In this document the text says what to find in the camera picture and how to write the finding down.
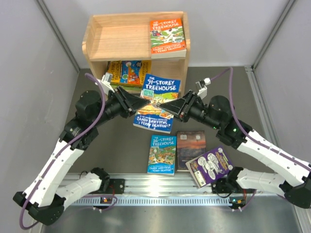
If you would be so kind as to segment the blue 91-Storey Treehouse book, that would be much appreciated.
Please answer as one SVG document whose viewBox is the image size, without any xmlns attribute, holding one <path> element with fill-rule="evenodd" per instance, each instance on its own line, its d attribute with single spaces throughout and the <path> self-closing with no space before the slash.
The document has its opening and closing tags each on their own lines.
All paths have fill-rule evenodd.
<svg viewBox="0 0 311 233">
<path fill-rule="evenodd" d="M 173 115 L 159 106 L 178 98 L 180 84 L 180 80 L 146 74 L 140 96 L 150 103 L 137 110 L 133 125 L 155 132 L 170 133 Z"/>
</svg>

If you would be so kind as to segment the yellow 130-Storey Treehouse book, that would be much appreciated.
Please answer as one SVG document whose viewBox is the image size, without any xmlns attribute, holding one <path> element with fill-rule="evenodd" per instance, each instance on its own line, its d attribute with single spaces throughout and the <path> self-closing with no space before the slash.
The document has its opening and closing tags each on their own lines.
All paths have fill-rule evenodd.
<svg viewBox="0 0 311 233">
<path fill-rule="evenodd" d="M 107 72 L 112 74 L 111 84 L 142 87 L 151 66 L 151 60 L 110 61 Z"/>
</svg>

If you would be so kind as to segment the blue 26-Storey Treehouse book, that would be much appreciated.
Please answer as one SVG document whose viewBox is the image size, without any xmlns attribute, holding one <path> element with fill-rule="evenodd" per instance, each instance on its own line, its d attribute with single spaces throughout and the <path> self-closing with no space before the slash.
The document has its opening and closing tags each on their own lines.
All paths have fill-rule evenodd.
<svg viewBox="0 0 311 233">
<path fill-rule="evenodd" d="M 176 136 L 152 135 L 147 173 L 160 175 L 175 174 Z"/>
</svg>

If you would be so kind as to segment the orange 78-Storey Treehouse book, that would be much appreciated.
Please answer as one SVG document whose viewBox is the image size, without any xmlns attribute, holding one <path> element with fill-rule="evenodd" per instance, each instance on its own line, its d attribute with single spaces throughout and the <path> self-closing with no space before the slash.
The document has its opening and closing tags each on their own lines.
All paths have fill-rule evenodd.
<svg viewBox="0 0 311 233">
<path fill-rule="evenodd" d="M 180 18 L 150 21 L 152 59 L 184 58 L 187 53 Z"/>
</svg>

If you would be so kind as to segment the lime green 65-Storey Treehouse book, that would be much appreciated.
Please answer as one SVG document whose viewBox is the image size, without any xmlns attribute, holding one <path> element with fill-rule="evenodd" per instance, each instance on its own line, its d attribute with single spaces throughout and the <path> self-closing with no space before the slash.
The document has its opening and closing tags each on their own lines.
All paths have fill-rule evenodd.
<svg viewBox="0 0 311 233">
<path fill-rule="evenodd" d="M 141 87 L 135 87 L 135 86 L 125 86 L 125 85 L 119 85 L 119 84 L 112 84 L 111 86 L 113 89 L 117 88 L 118 86 L 121 86 L 125 91 L 132 93 L 132 94 L 140 94 L 142 91 Z"/>
</svg>

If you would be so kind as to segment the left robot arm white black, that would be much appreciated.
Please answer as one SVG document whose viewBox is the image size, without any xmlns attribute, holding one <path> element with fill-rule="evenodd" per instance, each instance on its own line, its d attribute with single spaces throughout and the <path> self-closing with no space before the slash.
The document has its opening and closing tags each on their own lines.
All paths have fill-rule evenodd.
<svg viewBox="0 0 311 233">
<path fill-rule="evenodd" d="M 117 116 L 131 117 L 149 103 L 120 86 L 108 92 L 108 99 L 103 91 L 84 92 L 75 104 L 75 117 L 65 125 L 47 163 L 25 191 L 15 193 L 13 201 L 38 223 L 49 226 L 78 199 L 106 192 L 110 176 L 99 167 L 65 187 L 60 187 L 60 183 L 98 136 L 99 126 Z"/>
</svg>

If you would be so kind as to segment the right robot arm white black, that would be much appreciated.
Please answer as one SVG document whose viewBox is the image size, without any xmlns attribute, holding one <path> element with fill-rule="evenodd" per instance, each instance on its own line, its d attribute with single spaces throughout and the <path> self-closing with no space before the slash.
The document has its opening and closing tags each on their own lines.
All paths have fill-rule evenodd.
<svg viewBox="0 0 311 233">
<path fill-rule="evenodd" d="M 273 173 L 265 173 L 233 168 L 226 179 L 231 192 L 262 190 L 277 194 L 300 208 L 310 208 L 311 164 L 278 148 L 238 120 L 226 97 L 217 95 L 209 104 L 204 104 L 195 92 L 189 91 L 181 98 L 159 104 L 159 107 L 181 122 L 188 122 L 191 118 L 217 130 L 216 137 L 223 144 L 248 154 L 273 170 Z"/>
</svg>

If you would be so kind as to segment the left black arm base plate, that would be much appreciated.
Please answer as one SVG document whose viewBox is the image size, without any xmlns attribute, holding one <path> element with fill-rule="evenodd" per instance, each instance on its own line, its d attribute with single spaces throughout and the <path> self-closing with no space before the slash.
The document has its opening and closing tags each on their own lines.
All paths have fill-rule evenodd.
<svg viewBox="0 0 311 233">
<path fill-rule="evenodd" d="M 125 190 L 125 179 L 110 179 L 108 184 L 104 185 L 104 194 L 123 194 Z"/>
</svg>

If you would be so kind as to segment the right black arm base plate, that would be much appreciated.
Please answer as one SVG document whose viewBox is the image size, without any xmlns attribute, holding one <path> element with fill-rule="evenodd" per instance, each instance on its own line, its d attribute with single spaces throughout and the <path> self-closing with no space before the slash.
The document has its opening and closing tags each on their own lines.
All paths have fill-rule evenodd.
<svg viewBox="0 0 311 233">
<path fill-rule="evenodd" d="M 220 178 L 211 183 L 212 193 L 221 198 L 227 198 L 231 194 L 242 194 L 244 191 L 236 181 Z"/>
</svg>

